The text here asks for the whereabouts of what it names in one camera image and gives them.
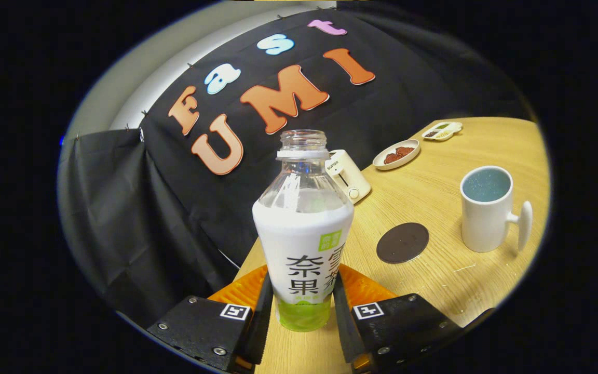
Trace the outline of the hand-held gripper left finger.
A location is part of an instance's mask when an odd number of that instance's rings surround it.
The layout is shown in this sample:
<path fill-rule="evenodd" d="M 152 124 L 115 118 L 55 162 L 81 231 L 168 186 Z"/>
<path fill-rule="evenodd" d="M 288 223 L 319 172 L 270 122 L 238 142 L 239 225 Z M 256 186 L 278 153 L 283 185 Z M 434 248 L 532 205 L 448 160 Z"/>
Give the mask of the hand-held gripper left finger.
<path fill-rule="evenodd" d="M 273 287 L 265 265 L 210 298 L 188 296 L 146 334 L 214 372 L 254 373 L 263 360 Z"/>

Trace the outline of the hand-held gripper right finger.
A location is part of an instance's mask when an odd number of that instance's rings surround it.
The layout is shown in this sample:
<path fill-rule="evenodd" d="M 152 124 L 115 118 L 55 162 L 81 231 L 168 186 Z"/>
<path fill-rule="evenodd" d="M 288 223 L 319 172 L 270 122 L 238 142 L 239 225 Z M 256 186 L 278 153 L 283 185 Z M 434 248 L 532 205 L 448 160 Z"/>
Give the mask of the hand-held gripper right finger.
<path fill-rule="evenodd" d="M 353 373 L 389 373 L 465 332 L 422 296 L 397 296 L 340 265 L 334 287 L 340 345 Z"/>

